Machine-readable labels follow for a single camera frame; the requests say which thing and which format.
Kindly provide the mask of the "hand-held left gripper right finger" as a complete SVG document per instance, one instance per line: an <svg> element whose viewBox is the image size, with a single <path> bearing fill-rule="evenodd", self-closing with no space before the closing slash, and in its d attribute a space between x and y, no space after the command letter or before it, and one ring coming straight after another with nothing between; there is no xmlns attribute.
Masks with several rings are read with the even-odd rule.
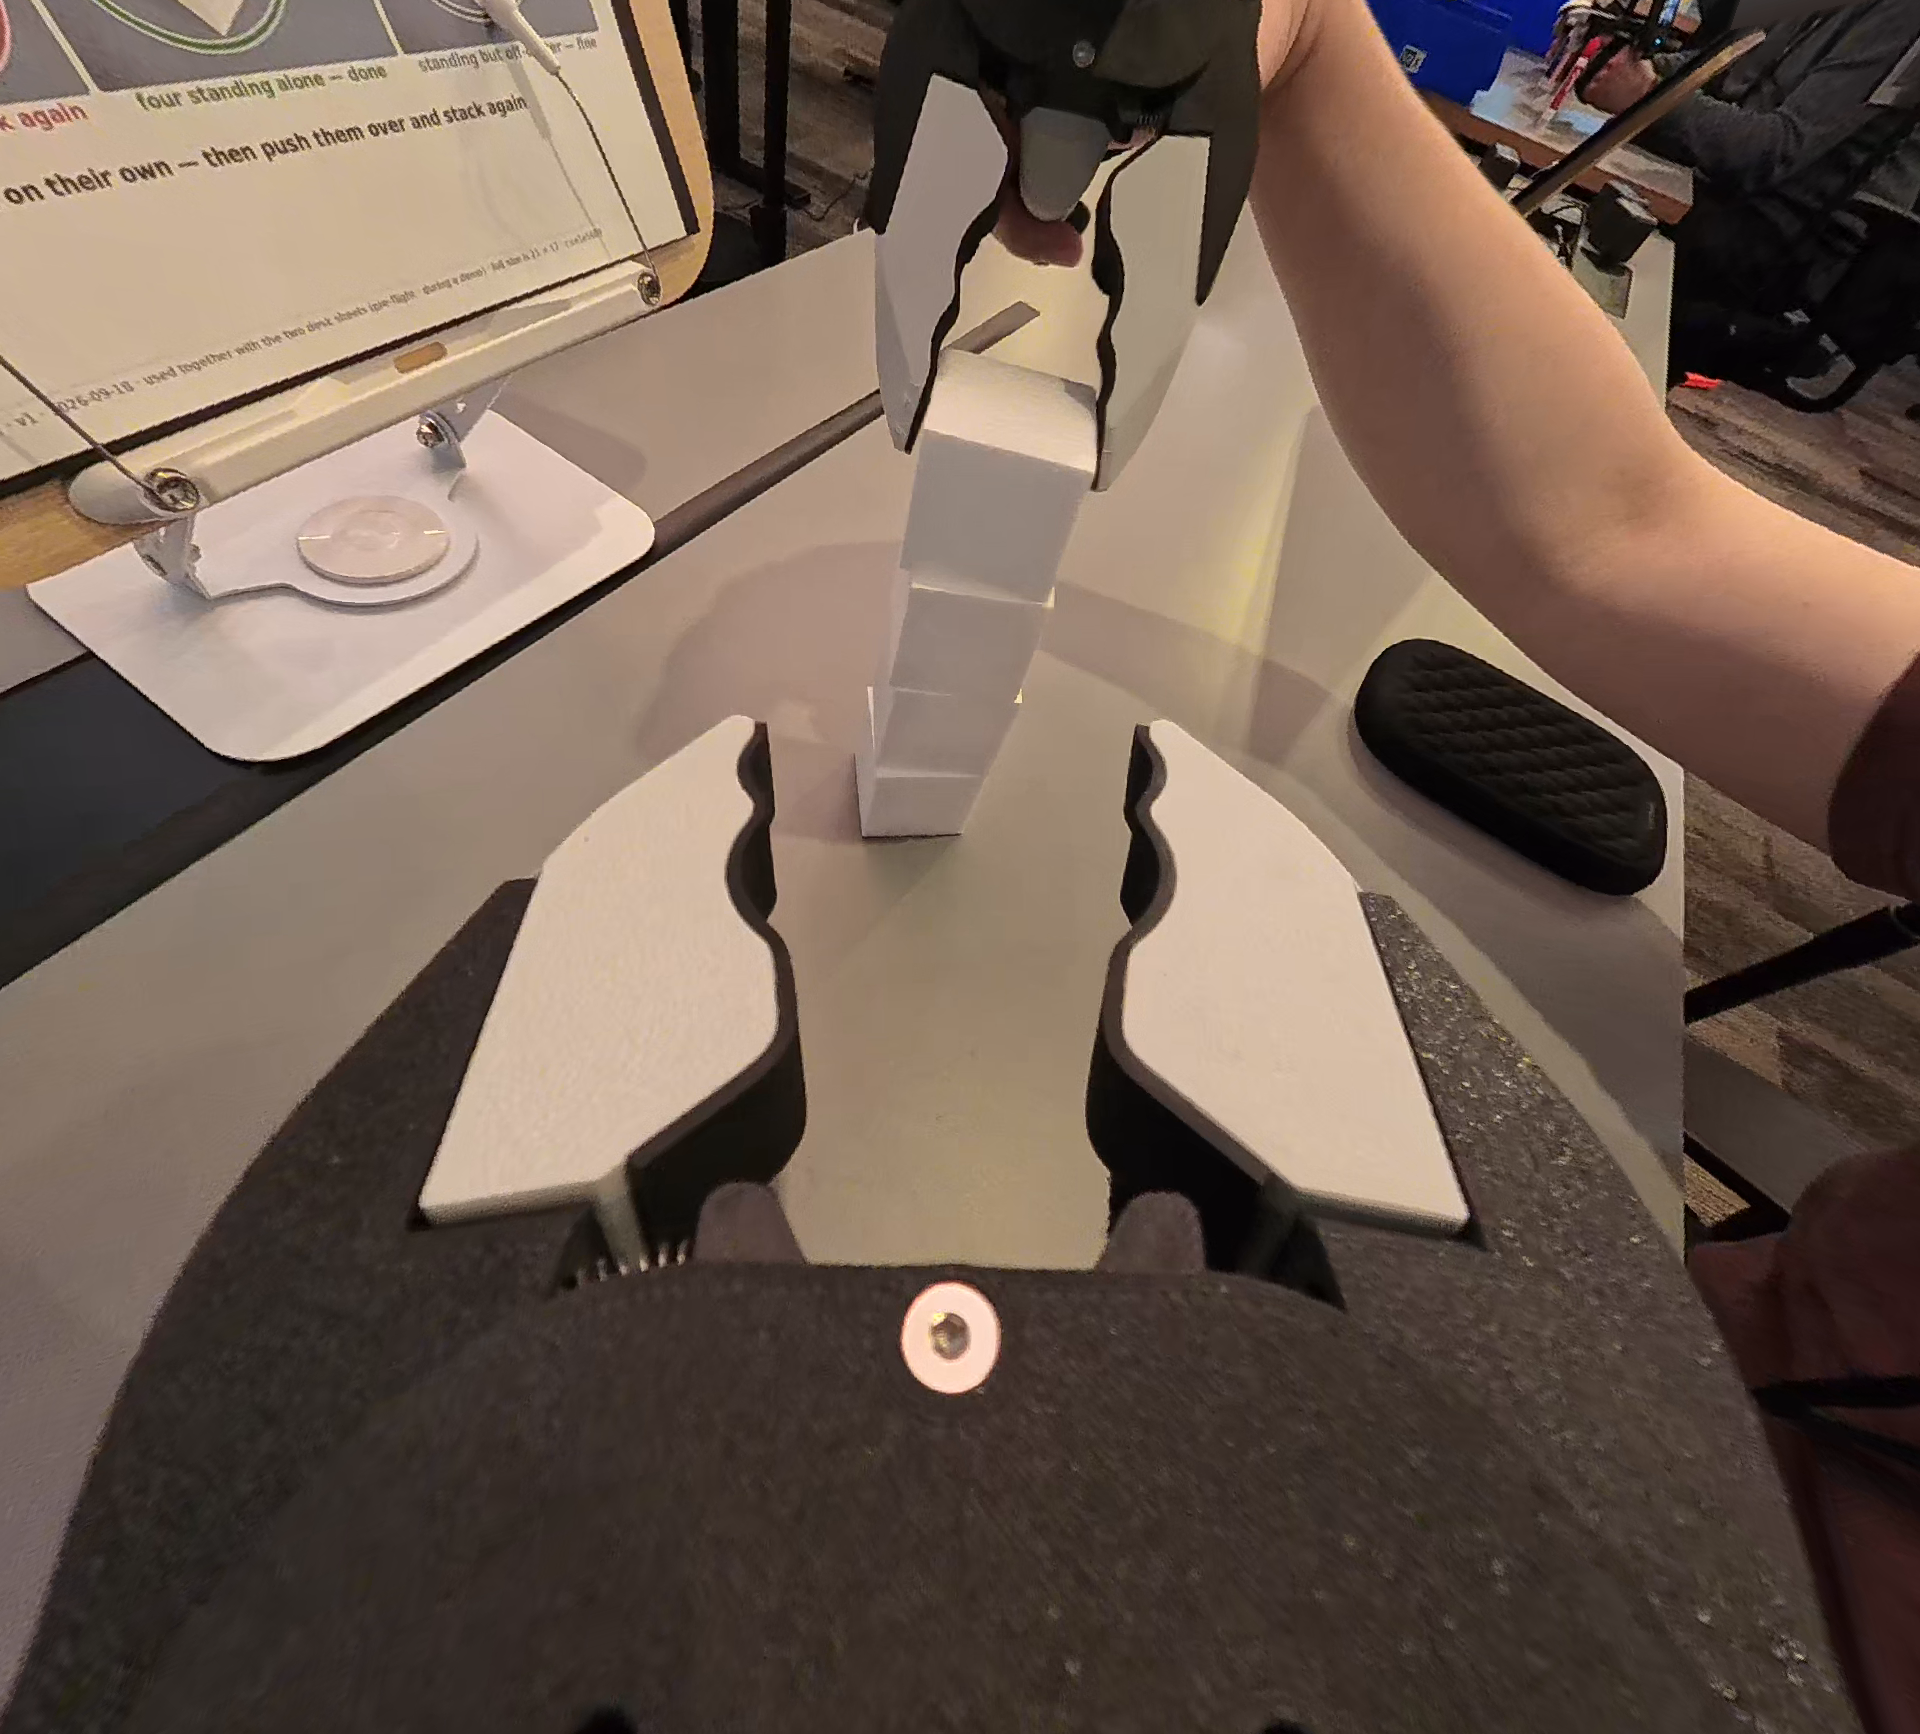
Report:
<svg viewBox="0 0 1920 1734"><path fill-rule="evenodd" d="M1323 1224L1471 1245L1474 1210L1362 890L1278 797L1168 721L1129 744L1087 1081L1109 1231L1189 1208L1197 1262L1331 1277Z"/></svg>

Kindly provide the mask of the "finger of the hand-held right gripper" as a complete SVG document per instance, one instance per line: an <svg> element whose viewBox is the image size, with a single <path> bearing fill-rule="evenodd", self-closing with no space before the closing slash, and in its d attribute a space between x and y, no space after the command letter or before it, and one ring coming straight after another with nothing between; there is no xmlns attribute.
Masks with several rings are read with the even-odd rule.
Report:
<svg viewBox="0 0 1920 1734"><path fill-rule="evenodd" d="M1096 471L1110 491L1157 419L1202 306L1207 142L1157 137L1109 171L1091 214Z"/></svg>
<svg viewBox="0 0 1920 1734"><path fill-rule="evenodd" d="M877 387L897 451L910 451L919 433L960 279L994 227L1002 177L1005 142L987 101L933 78L875 247Z"/></svg>

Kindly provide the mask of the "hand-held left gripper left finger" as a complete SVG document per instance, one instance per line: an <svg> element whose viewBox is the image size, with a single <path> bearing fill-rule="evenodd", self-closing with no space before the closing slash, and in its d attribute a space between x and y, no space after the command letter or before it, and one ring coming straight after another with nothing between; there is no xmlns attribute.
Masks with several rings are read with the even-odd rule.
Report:
<svg viewBox="0 0 1920 1734"><path fill-rule="evenodd" d="M419 1189L434 1228L589 1210L613 1259L687 1259L708 1199L803 1139L769 731L732 715L542 865Z"/></svg>

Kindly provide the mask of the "white foam cube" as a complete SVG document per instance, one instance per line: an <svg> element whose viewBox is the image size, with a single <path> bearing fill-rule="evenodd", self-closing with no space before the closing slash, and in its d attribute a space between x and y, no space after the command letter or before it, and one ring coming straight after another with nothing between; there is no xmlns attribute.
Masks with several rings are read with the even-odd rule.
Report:
<svg viewBox="0 0 1920 1734"><path fill-rule="evenodd" d="M1012 703L1054 598L1022 601L897 571L880 682L943 697Z"/></svg>
<svg viewBox="0 0 1920 1734"><path fill-rule="evenodd" d="M878 770L980 781L1022 711L1022 691L966 697L878 684L868 690L868 708Z"/></svg>
<svg viewBox="0 0 1920 1734"><path fill-rule="evenodd" d="M1046 602L1094 471L1089 387L946 353L916 438L899 571Z"/></svg>
<svg viewBox="0 0 1920 1734"><path fill-rule="evenodd" d="M891 770L858 752L852 783L862 839L920 839L960 834L985 779L972 771Z"/></svg>

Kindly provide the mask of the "person's right forearm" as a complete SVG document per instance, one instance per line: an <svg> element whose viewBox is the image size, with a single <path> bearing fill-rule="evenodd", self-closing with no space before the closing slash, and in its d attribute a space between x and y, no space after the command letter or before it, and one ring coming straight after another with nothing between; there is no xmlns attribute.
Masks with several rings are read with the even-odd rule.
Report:
<svg viewBox="0 0 1920 1734"><path fill-rule="evenodd" d="M1591 711L1829 853L1835 781L1914 661L1914 567L1703 463L1395 76L1261 127L1254 205L1407 545Z"/></svg>

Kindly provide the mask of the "person's right hand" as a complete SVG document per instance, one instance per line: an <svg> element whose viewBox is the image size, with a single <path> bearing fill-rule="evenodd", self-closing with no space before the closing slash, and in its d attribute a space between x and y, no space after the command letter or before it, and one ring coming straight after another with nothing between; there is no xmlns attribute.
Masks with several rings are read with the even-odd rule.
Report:
<svg viewBox="0 0 1920 1734"><path fill-rule="evenodd" d="M1258 125L1331 122L1355 82L1356 0L1258 4Z"/></svg>

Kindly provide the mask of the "blue plastic bin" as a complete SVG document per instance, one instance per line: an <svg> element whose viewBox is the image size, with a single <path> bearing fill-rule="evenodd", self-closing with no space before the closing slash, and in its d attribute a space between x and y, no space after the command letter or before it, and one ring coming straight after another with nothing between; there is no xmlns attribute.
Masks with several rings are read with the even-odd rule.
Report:
<svg viewBox="0 0 1920 1734"><path fill-rule="evenodd" d="M1511 22L1474 0L1367 0L1403 78L1420 93L1469 107L1499 78Z"/></svg>

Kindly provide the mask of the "black mesh wrist rest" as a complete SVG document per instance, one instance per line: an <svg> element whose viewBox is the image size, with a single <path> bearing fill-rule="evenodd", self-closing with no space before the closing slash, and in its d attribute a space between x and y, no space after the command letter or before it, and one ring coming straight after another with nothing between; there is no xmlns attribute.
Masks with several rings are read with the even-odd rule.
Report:
<svg viewBox="0 0 1920 1734"><path fill-rule="evenodd" d="M1384 647L1355 691L1355 731L1410 792L1558 882L1620 901L1665 873L1668 817L1648 763L1450 643Z"/></svg>

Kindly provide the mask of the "red and black tool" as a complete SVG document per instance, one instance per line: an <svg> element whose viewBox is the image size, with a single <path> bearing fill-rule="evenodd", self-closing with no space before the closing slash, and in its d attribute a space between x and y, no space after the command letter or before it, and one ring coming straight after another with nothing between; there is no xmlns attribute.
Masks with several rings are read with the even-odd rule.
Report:
<svg viewBox="0 0 1920 1734"><path fill-rule="evenodd" d="M1685 0L1570 0L1554 22L1544 116L1558 116L1588 74L1621 52L1645 61L1690 46Z"/></svg>

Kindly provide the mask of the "printed instruction sheet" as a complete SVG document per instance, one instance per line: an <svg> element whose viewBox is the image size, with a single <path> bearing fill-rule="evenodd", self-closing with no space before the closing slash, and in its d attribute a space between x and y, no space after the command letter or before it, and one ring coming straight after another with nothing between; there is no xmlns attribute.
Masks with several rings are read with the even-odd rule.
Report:
<svg viewBox="0 0 1920 1734"><path fill-rule="evenodd" d="M5 491L709 223L661 0L5 0Z"/></svg>

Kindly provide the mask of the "person's dark red sleeve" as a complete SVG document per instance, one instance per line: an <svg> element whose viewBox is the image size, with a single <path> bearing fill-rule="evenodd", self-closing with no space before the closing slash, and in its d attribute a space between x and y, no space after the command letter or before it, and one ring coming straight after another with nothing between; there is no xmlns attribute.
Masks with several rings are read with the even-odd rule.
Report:
<svg viewBox="0 0 1920 1734"><path fill-rule="evenodd" d="M1850 882L1917 903L1917 661L1887 691L1835 781L1829 853Z"/></svg>

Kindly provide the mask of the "person's dark red shorts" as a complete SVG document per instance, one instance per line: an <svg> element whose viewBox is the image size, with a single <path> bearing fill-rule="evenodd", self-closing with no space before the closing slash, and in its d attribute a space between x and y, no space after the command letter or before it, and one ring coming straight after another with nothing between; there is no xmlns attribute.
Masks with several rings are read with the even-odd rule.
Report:
<svg viewBox="0 0 1920 1734"><path fill-rule="evenodd" d="M1917 1151L1822 1175L1692 1285L1763 1419L1865 1730L1917 1730Z"/></svg>

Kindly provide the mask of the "wooden document board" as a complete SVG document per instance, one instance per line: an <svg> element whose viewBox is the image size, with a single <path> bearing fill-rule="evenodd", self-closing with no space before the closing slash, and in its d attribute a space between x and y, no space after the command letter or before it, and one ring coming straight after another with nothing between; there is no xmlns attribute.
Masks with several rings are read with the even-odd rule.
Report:
<svg viewBox="0 0 1920 1734"><path fill-rule="evenodd" d="M661 151L672 156L691 200L689 233L681 239L652 245L661 286L654 309L662 312L691 293L708 266L715 237L713 171L681 39L685 0L617 0L617 13L633 29L639 67L654 87L661 111ZM20 592L59 571L123 547L134 538L134 526L90 524L70 505L66 466L43 470L25 482L5 482L1 588L5 593Z"/></svg>

